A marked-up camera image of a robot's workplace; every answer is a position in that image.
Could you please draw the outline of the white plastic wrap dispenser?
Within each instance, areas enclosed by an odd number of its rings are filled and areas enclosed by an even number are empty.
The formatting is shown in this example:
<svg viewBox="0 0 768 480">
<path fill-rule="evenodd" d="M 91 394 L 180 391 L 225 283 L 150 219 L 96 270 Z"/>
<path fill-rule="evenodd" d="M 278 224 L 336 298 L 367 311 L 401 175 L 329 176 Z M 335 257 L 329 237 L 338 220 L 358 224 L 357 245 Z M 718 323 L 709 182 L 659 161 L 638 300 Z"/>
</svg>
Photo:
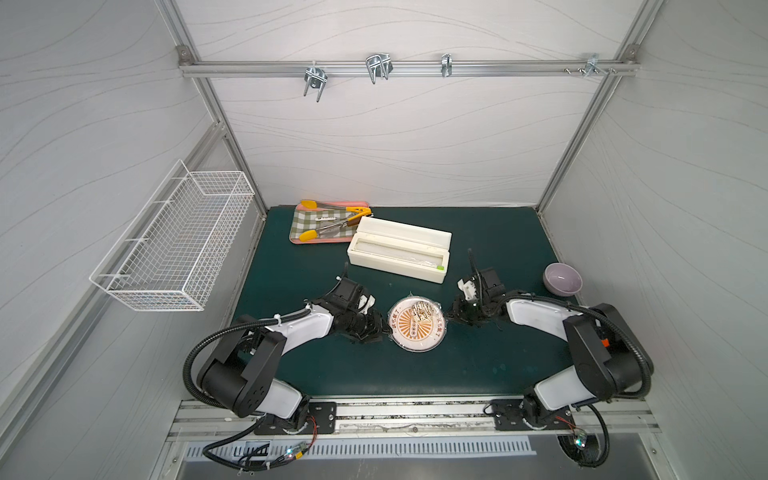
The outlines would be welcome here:
<svg viewBox="0 0 768 480">
<path fill-rule="evenodd" d="M 442 284 L 452 234 L 365 217 L 347 249 L 352 265 Z"/>
</svg>

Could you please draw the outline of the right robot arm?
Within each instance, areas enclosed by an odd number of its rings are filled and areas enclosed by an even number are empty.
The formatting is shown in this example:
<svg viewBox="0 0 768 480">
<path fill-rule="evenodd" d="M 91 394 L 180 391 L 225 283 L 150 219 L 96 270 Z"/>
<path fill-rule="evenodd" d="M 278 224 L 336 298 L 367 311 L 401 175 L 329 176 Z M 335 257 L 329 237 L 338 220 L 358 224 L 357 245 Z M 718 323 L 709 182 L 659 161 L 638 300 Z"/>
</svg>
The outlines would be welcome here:
<svg viewBox="0 0 768 480">
<path fill-rule="evenodd" d="M 614 306 L 587 307 L 507 291 L 492 268 L 474 270 L 457 286 L 450 318 L 479 325 L 505 315 L 567 344 L 571 365 L 524 394 L 520 409 L 528 417 L 613 399 L 644 399 L 650 392 L 653 362 Z"/>
</svg>

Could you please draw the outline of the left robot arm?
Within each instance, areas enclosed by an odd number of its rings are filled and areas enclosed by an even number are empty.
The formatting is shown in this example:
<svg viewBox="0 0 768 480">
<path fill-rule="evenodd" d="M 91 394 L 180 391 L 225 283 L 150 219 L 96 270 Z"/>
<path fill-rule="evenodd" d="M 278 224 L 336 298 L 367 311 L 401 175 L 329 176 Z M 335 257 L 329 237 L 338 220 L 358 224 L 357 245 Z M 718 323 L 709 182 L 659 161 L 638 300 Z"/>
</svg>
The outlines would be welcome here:
<svg viewBox="0 0 768 480">
<path fill-rule="evenodd" d="M 242 315 L 192 348 L 182 366 L 183 384 L 197 401 L 238 418 L 265 414 L 299 430 L 308 420 L 310 397 L 277 379 L 283 356 L 333 334 L 359 344 L 384 339 L 392 330 L 375 302 L 367 288 L 341 276 L 298 311 L 262 319 Z"/>
</svg>

